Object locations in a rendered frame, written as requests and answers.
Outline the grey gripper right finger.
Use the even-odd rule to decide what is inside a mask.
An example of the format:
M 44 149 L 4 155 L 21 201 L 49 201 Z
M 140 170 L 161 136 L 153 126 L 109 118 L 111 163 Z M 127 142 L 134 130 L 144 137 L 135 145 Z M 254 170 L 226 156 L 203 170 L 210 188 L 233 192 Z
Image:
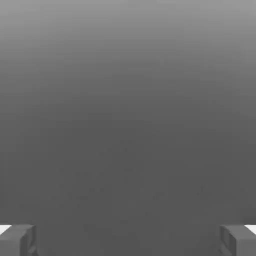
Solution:
M 219 256 L 256 256 L 256 224 L 221 225 Z

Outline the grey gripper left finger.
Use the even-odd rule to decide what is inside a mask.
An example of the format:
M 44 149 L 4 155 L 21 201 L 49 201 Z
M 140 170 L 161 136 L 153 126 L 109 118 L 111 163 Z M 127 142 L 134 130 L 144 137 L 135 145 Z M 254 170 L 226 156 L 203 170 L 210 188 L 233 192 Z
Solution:
M 37 227 L 33 224 L 3 225 L 0 256 L 38 256 Z

